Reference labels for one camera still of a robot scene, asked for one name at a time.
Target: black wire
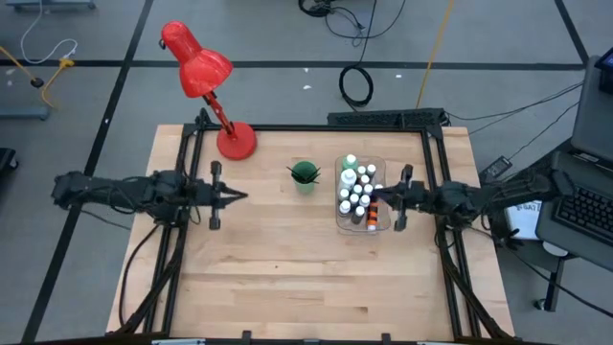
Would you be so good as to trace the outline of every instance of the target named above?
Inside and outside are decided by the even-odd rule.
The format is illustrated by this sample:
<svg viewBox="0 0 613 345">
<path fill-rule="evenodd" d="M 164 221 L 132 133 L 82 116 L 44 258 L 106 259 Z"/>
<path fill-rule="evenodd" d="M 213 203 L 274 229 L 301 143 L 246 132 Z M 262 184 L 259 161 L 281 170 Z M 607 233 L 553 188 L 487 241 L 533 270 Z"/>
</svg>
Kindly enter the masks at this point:
<svg viewBox="0 0 613 345">
<path fill-rule="evenodd" d="M 385 34 L 385 33 L 387 33 L 388 31 L 390 31 L 390 29 L 392 29 L 392 27 L 393 27 L 393 26 L 396 24 L 396 22 L 397 22 L 397 21 L 398 21 L 398 19 L 400 18 L 400 15 L 402 14 L 402 10 L 404 10 L 404 4 L 406 4 L 406 0 L 402 0 L 402 5 L 400 5 L 400 9 L 398 10 L 398 13 L 396 14 L 396 17 L 395 17 L 395 18 L 394 18 L 394 20 L 392 21 L 392 24 L 390 24 L 390 25 L 389 25 L 389 26 L 388 26 L 388 27 L 387 27 L 385 30 L 383 30 L 383 31 L 382 31 L 382 32 L 380 32 L 379 34 L 373 34 L 373 35 L 371 35 L 371 34 L 370 34 L 370 30 L 369 30 L 369 32 L 366 34 L 366 36 L 361 35 L 361 33 L 362 33 L 362 29 L 363 29 L 364 27 L 363 27 L 363 26 L 362 26 L 362 24 L 360 24 L 360 22 L 357 20 L 357 17 L 355 16 L 355 14 L 353 14 L 353 12 L 352 12 L 352 11 L 350 11 L 350 10 L 348 10 L 348 9 L 344 8 L 344 7 L 339 7 L 339 6 L 337 6 L 337 7 L 333 7 L 333 8 L 330 8 L 330 9 L 331 9 L 330 13 L 329 13 L 328 15 L 326 15 L 326 26 L 328 27 L 328 30 L 329 30 L 331 33 L 333 33 L 334 35 L 337 35 L 337 36 L 339 36 L 339 37 L 343 37 L 343 38 L 351 38 L 351 39 L 353 39 L 353 40 L 356 40 L 357 38 L 359 38 L 359 39 L 360 39 L 360 43 L 361 43 L 361 39 L 377 38 L 377 37 L 379 37 L 379 36 L 384 35 L 384 34 Z M 353 26 L 354 26 L 354 27 L 355 27 L 355 28 L 358 30 L 358 34 L 357 34 L 357 35 L 351 36 L 351 35 L 347 35 L 347 34 L 339 34 L 338 32 L 336 32 L 335 30 L 333 30 L 333 29 L 332 29 L 332 27 L 329 25 L 329 22 L 328 22 L 328 16 L 329 16 L 330 14 L 334 14 L 334 11 L 335 11 L 335 10 L 343 10 L 343 11 L 345 11 L 345 12 L 348 12 L 348 13 L 349 13 L 349 14 L 350 14 L 350 15 L 353 17 L 353 19 L 355 20 L 355 24 L 353 24 L 353 22 L 352 22 L 352 21 L 351 21 L 351 20 L 350 20 L 350 19 L 349 19 L 347 16 L 345 16 L 345 17 L 346 17 L 346 18 L 347 18 L 347 19 L 348 19 L 348 20 L 349 20 L 349 21 L 352 23 L 352 25 L 353 25 Z"/>
<path fill-rule="evenodd" d="M 364 41 L 364 48 L 362 48 L 362 55 L 360 56 L 360 60 L 353 65 L 343 68 L 343 70 L 341 71 L 341 75 L 338 79 L 338 88 L 341 91 L 341 96 L 343 97 L 343 100 L 345 100 L 345 102 L 353 109 L 353 111 L 357 111 L 355 109 L 356 107 L 362 107 L 368 104 L 371 101 L 371 98 L 373 97 L 373 93 L 375 92 L 375 85 L 373 84 L 373 79 L 368 74 L 368 72 L 366 72 L 365 69 L 363 69 L 362 67 L 359 67 L 359 64 L 362 62 L 362 59 L 364 58 L 364 54 L 366 53 L 366 47 L 368 46 L 368 39 L 371 34 L 371 29 L 373 28 L 373 19 L 375 19 L 375 9 L 376 9 L 376 0 L 373 1 L 371 21 L 368 25 L 368 32 L 366 34 L 366 40 Z M 352 99 L 351 97 L 349 97 L 349 95 L 347 95 L 347 92 L 345 92 L 345 75 L 347 74 L 347 72 L 351 70 L 356 70 L 360 74 L 362 74 L 362 76 L 368 83 L 368 95 L 362 101 L 356 101 Z"/>
<path fill-rule="evenodd" d="M 443 232 L 444 232 L 444 230 L 439 230 L 439 229 L 437 229 L 437 231 L 435 231 L 435 232 L 434 232 L 434 244 L 435 244 L 437 247 L 439 247 L 440 249 L 449 249 L 449 248 L 451 248 L 452 246 L 454 246 L 454 245 L 455 245 L 455 243 L 456 243 L 456 242 L 455 242 L 455 240 L 454 240 L 454 241 L 452 241 L 450 244 L 448 244 L 448 245 L 447 245 L 447 247 L 445 247 L 445 248 L 443 248 L 443 247 L 441 246 L 441 244 L 439 243 L 439 234 L 441 233 L 441 231 L 443 231 Z"/>
<path fill-rule="evenodd" d="M 547 129 L 551 128 L 553 125 L 555 125 L 564 115 L 566 115 L 566 113 L 574 108 L 575 106 L 577 106 L 579 104 L 579 102 L 574 103 L 573 105 L 569 106 L 566 108 L 566 110 L 564 110 L 564 112 L 562 112 L 553 122 L 551 122 L 548 126 L 546 126 L 543 130 L 540 131 L 540 133 L 536 134 L 536 136 L 529 141 L 526 145 L 522 146 L 521 148 L 519 148 L 514 154 L 512 154 L 509 157 L 509 160 L 511 161 L 513 159 L 513 157 L 515 157 L 519 152 L 521 152 L 523 149 L 527 148 L 531 143 L 534 142 L 534 140 L 538 139 L 538 137 L 540 137 L 541 135 L 543 135 L 543 133 L 545 133 L 547 131 Z"/>
<path fill-rule="evenodd" d="M 120 223 L 117 223 L 117 222 L 114 222 L 114 221 L 108 220 L 108 219 L 106 219 L 106 218 L 104 218 L 104 217 L 102 217 L 102 216 L 99 216 L 99 215 L 97 215 L 97 214 L 95 214 L 95 213 L 91 212 L 91 211 L 82 210 L 82 209 L 81 209 L 80 211 L 81 211 L 82 213 L 84 213 L 85 215 L 89 215 L 89 216 L 91 216 L 91 217 L 93 217 L 93 218 L 95 218 L 95 219 L 97 219 L 97 220 L 99 220 L 99 221 L 105 222 L 105 223 L 107 223 L 107 224 L 109 224 L 109 225 L 117 226 L 117 227 L 122 228 L 122 229 L 125 229 L 125 230 L 127 230 L 127 231 L 130 231 L 130 230 L 131 230 L 129 227 L 127 227 L 127 226 L 125 226 L 125 225 L 121 225 Z"/>
<path fill-rule="evenodd" d="M 298 0 L 298 7 L 300 8 L 300 11 L 306 13 L 307 15 L 312 17 L 323 17 L 329 14 L 329 2 L 330 0 L 321 4 L 315 4 L 309 10 L 307 10 L 305 8 L 305 0 Z"/>
<path fill-rule="evenodd" d="M 479 229 L 475 229 L 472 226 L 468 226 L 467 228 L 471 229 L 471 230 L 474 230 L 474 231 L 477 231 L 477 232 L 480 232 L 480 233 L 482 233 L 484 235 L 489 236 L 491 239 L 495 240 L 495 238 L 491 234 L 489 234 L 489 233 L 487 233 L 485 231 L 482 231 L 482 230 L 479 230 Z M 514 250 L 510 250 L 505 245 L 502 245 L 502 247 L 505 248 L 505 250 L 507 250 L 508 252 L 510 252 L 520 262 L 522 262 L 522 264 L 524 264 L 532 272 L 536 273 L 536 275 L 538 275 L 539 277 L 541 277 L 542 279 L 547 281 L 547 283 L 549 283 L 549 284 L 555 286 L 556 288 L 559 288 L 560 290 L 568 293 L 568 295 L 570 295 L 571 297 L 575 298 L 577 301 L 581 302 L 586 307 L 589 307 L 589 308 L 591 308 L 591 309 L 593 309 L 595 311 L 601 312 L 602 314 L 604 314 L 604 315 L 606 315 L 608 317 L 613 318 L 613 312 L 605 310 L 605 309 L 603 309 L 601 307 L 598 307 L 598 306 L 596 306 L 596 305 L 594 305 L 594 304 L 584 300 L 583 298 L 579 297 L 578 295 L 576 295 L 573 291 L 569 290 L 568 288 L 563 287 L 562 285 L 558 284 L 557 282 L 547 278 L 543 273 L 539 272 L 538 269 L 536 269 L 533 265 L 531 265 L 530 263 L 526 262 L 522 257 L 520 257 L 519 254 L 515 253 Z"/>
<path fill-rule="evenodd" d="M 561 89 L 560 91 L 557 91 L 553 95 L 549 95 L 549 96 L 545 97 L 544 99 L 542 99 L 540 101 L 537 101 L 537 102 L 534 102 L 534 103 L 530 103 L 528 105 L 524 105 L 524 106 L 518 107 L 517 109 L 510 110 L 510 111 L 505 111 L 505 112 L 501 112 L 501 113 L 485 115 L 485 116 L 478 116 L 478 117 L 475 117 L 475 118 L 464 118 L 464 117 L 452 114 L 452 113 L 450 113 L 448 111 L 445 111 L 445 113 L 447 113 L 447 115 L 449 115 L 451 117 L 454 117 L 454 118 L 456 118 L 458 120 L 464 120 L 464 121 L 476 121 L 476 120 L 489 119 L 489 118 L 493 118 L 493 117 L 497 117 L 497 116 L 503 116 L 503 115 L 508 115 L 508 114 L 515 114 L 515 113 L 517 113 L 519 111 L 526 110 L 526 109 L 531 108 L 533 106 L 537 106 L 537 105 L 544 104 L 544 103 L 549 102 L 549 101 L 553 101 L 556 98 L 561 97 L 561 96 L 563 96 L 563 95 L 565 95 L 565 94 L 567 94 L 567 93 L 569 93 L 569 92 L 579 88 L 582 85 L 583 85 L 583 81 L 575 83 L 575 84 L 572 84 L 570 86 L 567 86 L 567 87 Z"/>
<path fill-rule="evenodd" d="M 511 117 L 513 115 L 516 115 L 516 114 L 518 114 L 518 113 L 520 113 L 520 112 L 522 112 L 522 111 L 524 111 L 524 110 L 526 110 L 526 109 L 528 109 L 530 107 L 537 106 L 537 105 L 544 104 L 546 102 L 555 100 L 555 99 L 557 99 L 557 98 L 559 98 L 559 97 L 561 97 L 561 96 L 563 96 L 563 95 L 565 95 L 565 94 L 567 94 L 567 93 L 569 93 L 569 92 L 579 88 L 582 85 L 583 85 L 583 82 L 579 82 L 579 83 L 573 84 L 571 86 L 568 86 L 568 87 L 564 88 L 561 91 L 556 92 L 554 95 L 550 95 L 550 96 L 548 96 L 548 97 L 546 97 L 546 98 L 544 98 L 544 99 L 542 99 L 542 100 L 540 100 L 540 101 L 538 101 L 536 103 L 528 104 L 528 105 L 519 107 L 519 108 L 517 108 L 515 110 L 506 111 L 506 112 L 502 112 L 502 113 L 498 113 L 498 114 L 491 114 L 491 115 L 480 116 L 480 117 L 476 117 L 476 118 L 463 118 L 463 117 L 454 115 L 454 114 L 452 114 L 452 113 L 450 113 L 448 111 L 445 111 L 445 112 L 447 113 L 447 115 L 449 115 L 451 117 L 454 117 L 454 118 L 459 119 L 459 120 L 464 120 L 464 121 L 482 120 L 482 119 L 487 119 L 487 118 L 492 118 L 492 117 L 506 115 L 506 116 L 504 116 L 504 117 L 502 117 L 502 118 L 500 118 L 500 119 L 498 119 L 496 121 L 493 121 L 493 122 L 491 122 L 491 123 L 489 123 L 487 125 L 481 126 L 481 127 L 477 128 L 475 130 L 472 130 L 472 131 L 470 131 L 468 133 L 468 134 L 474 134 L 474 133 L 477 133 L 477 132 L 479 132 L 479 131 L 481 131 L 483 129 L 486 129 L 487 127 L 493 126 L 493 125 L 495 125 L 495 124 L 497 124 L 497 123 L 499 123 L 501 121 L 504 121 L 504 120 L 508 119 L 509 117 Z"/>
<path fill-rule="evenodd" d="M 132 254 L 130 254 L 129 259 L 127 259 L 127 263 L 125 263 L 124 277 L 122 278 L 122 287 L 119 293 L 119 323 L 122 326 L 125 325 L 124 297 L 125 297 L 125 286 L 127 285 L 127 273 L 130 270 L 130 266 L 132 265 L 132 261 L 134 260 L 134 257 L 136 257 L 136 253 L 138 253 L 139 249 L 141 249 L 143 244 L 145 244 L 145 242 L 147 242 L 151 238 L 151 236 L 153 236 L 153 233 L 155 233 L 155 230 L 157 230 L 159 227 L 160 225 L 155 225 L 153 229 L 151 229 L 151 231 L 148 232 L 148 234 L 136 245 L 136 248 L 134 248 L 134 250 L 132 251 Z"/>
</svg>

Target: clear plastic container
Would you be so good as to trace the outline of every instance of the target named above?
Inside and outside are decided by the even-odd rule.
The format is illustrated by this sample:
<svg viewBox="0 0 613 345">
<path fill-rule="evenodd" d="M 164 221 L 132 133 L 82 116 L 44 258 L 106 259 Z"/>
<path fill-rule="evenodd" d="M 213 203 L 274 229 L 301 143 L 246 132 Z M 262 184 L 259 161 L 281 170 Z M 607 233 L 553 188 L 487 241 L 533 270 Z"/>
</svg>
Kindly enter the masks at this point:
<svg viewBox="0 0 613 345">
<path fill-rule="evenodd" d="M 360 166 L 368 166 L 369 164 L 374 164 L 376 166 L 376 173 L 373 179 L 371 180 L 371 184 L 377 185 L 381 184 L 385 187 L 385 160 L 380 157 L 374 156 L 360 156 L 356 155 L 357 162 Z M 338 182 L 340 180 L 341 172 L 343 171 L 343 159 L 345 156 L 340 156 L 336 158 L 335 169 L 336 169 L 336 183 L 334 186 L 334 191 L 338 190 Z M 338 215 L 338 205 L 340 201 L 338 200 L 338 193 L 335 193 L 335 203 L 334 203 L 334 212 L 336 214 L 336 224 L 338 225 L 338 232 L 343 235 L 375 235 L 379 231 L 387 230 L 392 221 L 390 220 L 389 208 L 385 202 L 379 202 L 378 207 L 378 217 L 377 224 L 375 230 L 367 230 L 366 229 L 366 219 L 368 216 L 364 216 L 362 221 L 359 224 L 352 223 L 352 217 L 340 217 Z"/>
</svg>

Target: lamp shade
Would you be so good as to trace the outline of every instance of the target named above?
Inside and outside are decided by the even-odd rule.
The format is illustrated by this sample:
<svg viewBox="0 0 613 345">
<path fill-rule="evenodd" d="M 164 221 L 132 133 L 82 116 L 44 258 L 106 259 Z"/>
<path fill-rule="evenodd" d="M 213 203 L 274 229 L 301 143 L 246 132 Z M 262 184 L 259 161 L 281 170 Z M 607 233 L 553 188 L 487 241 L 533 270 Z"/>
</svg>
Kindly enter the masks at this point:
<svg viewBox="0 0 613 345">
<path fill-rule="evenodd" d="M 202 48 L 190 29 L 180 21 L 166 24 L 162 39 L 179 61 L 179 78 L 187 97 L 210 93 L 232 73 L 232 62 L 218 52 Z"/>
</svg>

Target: wooden tabletop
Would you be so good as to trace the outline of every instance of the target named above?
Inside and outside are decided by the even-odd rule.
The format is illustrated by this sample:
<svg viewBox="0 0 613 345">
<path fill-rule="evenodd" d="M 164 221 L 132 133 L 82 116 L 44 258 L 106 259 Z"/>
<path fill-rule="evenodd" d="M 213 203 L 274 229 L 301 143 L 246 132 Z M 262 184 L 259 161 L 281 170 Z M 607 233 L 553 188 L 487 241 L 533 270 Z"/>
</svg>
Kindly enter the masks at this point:
<svg viewBox="0 0 613 345">
<path fill-rule="evenodd" d="M 158 127 L 147 174 L 174 168 L 181 128 Z M 478 186 L 466 129 L 443 132 L 451 177 Z M 433 140 L 431 145 L 442 181 Z M 202 225 L 190 224 L 172 336 L 238 338 L 250 330 L 255 338 L 375 340 L 390 333 L 393 340 L 452 340 L 432 216 L 409 212 L 403 232 L 338 233 L 334 161 L 347 153 L 385 159 L 390 185 L 406 163 L 414 166 L 414 178 L 427 184 L 420 136 L 414 133 L 258 132 L 256 152 L 239 162 L 220 156 L 216 133 L 205 134 L 198 177 L 210 181 L 211 161 L 218 160 L 221 180 L 249 197 L 221 212 L 219 231 L 208 229 L 207 208 L 200 208 Z M 286 169 L 300 160 L 321 167 L 312 195 L 298 194 Z M 136 217 L 126 259 L 152 226 L 148 216 Z M 161 230 L 143 246 L 129 271 L 126 316 L 150 288 L 160 236 Z M 513 334 L 491 240 L 475 232 L 464 238 L 476 295 Z M 117 291 L 109 331 L 119 327 Z M 464 298 L 457 294 L 468 334 Z M 165 302 L 163 292 L 159 303 Z M 163 308 L 157 310 L 154 329 L 162 319 Z"/>
</svg>

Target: coiled black cable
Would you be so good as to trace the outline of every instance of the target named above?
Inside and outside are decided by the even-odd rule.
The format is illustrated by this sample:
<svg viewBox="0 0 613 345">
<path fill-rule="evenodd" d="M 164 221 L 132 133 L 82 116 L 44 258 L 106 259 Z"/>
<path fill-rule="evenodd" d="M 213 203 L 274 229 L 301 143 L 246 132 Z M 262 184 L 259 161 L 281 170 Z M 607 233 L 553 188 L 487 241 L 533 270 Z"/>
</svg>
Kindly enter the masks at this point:
<svg viewBox="0 0 613 345">
<path fill-rule="evenodd" d="M 330 0 L 325 0 L 319 4 L 314 5 L 309 10 L 307 10 L 305 8 L 305 0 L 298 0 L 298 7 L 300 8 L 300 11 L 306 13 L 307 15 L 310 15 L 312 17 L 321 18 L 321 17 L 325 17 L 331 12 L 329 3 L 330 3 Z"/>
<path fill-rule="evenodd" d="M 353 109 L 353 111 L 357 111 L 355 109 L 356 107 L 366 106 L 366 104 L 368 104 L 373 98 L 373 94 L 375 92 L 375 84 L 373 83 L 373 78 L 371 78 L 371 75 L 369 75 L 364 68 L 359 66 L 359 64 L 362 63 L 362 59 L 364 59 L 364 53 L 366 53 L 366 47 L 368 46 L 368 39 L 371 36 L 371 29 L 373 28 L 373 19 L 375 18 L 375 9 L 376 0 L 374 0 L 373 2 L 371 21 L 368 25 L 368 32 L 366 33 L 366 37 L 364 38 L 364 48 L 362 48 L 362 55 L 360 56 L 360 60 L 355 64 L 343 68 L 343 71 L 341 71 L 341 75 L 338 79 L 338 88 L 341 91 L 341 96 L 343 97 L 343 100 L 345 100 L 345 102 Z M 364 76 L 364 79 L 368 83 L 368 95 L 366 95 L 366 98 L 364 100 L 354 100 L 353 98 L 349 97 L 349 95 L 345 91 L 345 75 L 351 70 L 359 72 L 362 76 Z"/>
</svg>

